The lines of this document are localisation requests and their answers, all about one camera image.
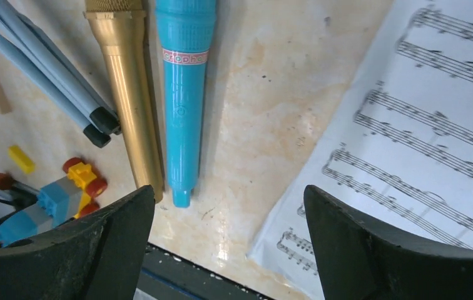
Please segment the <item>blue music stand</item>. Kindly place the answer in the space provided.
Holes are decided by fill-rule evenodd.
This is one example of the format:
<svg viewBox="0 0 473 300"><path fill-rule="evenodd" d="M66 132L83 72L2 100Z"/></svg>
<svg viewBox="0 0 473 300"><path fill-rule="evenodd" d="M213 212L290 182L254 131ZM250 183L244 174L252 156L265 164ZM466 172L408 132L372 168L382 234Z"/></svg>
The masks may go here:
<svg viewBox="0 0 473 300"><path fill-rule="evenodd" d="M0 52L17 66L97 147L121 134L105 103L48 35L8 1L0 1Z"/></svg>

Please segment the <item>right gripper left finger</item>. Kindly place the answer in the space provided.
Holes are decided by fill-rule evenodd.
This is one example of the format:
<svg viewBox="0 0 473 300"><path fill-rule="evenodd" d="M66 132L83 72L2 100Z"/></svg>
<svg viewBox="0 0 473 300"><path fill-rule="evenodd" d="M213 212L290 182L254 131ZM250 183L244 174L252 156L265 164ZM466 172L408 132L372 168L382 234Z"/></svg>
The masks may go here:
<svg viewBox="0 0 473 300"><path fill-rule="evenodd" d="M153 189L143 186L0 248L0 299L132 299L154 213Z"/></svg>

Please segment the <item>sheet music page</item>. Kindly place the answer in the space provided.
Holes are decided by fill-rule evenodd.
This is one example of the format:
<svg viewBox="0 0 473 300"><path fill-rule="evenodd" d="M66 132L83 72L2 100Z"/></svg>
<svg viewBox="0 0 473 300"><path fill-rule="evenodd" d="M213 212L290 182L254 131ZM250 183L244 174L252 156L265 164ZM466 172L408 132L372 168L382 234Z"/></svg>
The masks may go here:
<svg viewBox="0 0 473 300"><path fill-rule="evenodd" d="M396 1L248 252L323 299L303 192L473 250L473 1Z"/></svg>

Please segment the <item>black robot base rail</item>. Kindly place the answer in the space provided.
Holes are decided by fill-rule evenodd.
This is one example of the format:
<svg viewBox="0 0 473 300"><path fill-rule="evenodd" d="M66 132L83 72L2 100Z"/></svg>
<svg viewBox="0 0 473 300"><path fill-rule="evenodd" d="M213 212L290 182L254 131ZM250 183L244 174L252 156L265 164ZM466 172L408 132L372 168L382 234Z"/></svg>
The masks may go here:
<svg viewBox="0 0 473 300"><path fill-rule="evenodd" d="M136 291L155 299L264 299L265 295L147 241Z"/></svg>

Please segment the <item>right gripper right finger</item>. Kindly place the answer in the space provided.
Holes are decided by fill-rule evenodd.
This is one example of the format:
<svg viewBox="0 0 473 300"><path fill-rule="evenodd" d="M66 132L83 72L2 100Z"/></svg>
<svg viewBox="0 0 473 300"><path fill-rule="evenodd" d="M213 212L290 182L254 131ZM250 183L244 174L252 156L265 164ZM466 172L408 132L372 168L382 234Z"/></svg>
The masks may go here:
<svg viewBox="0 0 473 300"><path fill-rule="evenodd" d="M303 202L326 299L473 299L473 250L399 229L313 185Z"/></svg>

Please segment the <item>gold toy microphone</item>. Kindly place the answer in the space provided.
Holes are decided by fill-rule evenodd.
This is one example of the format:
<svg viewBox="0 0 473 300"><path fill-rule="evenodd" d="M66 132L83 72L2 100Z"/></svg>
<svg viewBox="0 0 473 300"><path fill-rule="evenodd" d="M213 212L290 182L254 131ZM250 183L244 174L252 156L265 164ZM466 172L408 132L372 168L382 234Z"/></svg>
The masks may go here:
<svg viewBox="0 0 473 300"><path fill-rule="evenodd" d="M146 73L142 1L86 1L85 18L103 54L136 187L163 199L158 133Z"/></svg>

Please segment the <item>blue toy microphone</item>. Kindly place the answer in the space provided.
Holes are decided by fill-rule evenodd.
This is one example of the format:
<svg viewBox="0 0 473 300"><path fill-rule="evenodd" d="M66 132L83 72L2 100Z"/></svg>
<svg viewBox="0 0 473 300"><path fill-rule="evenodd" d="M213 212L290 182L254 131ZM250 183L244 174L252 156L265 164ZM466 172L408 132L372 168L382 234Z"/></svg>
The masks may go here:
<svg viewBox="0 0 473 300"><path fill-rule="evenodd" d="M187 208L198 180L216 1L157 1L155 16L164 70L167 182L173 204Z"/></svg>

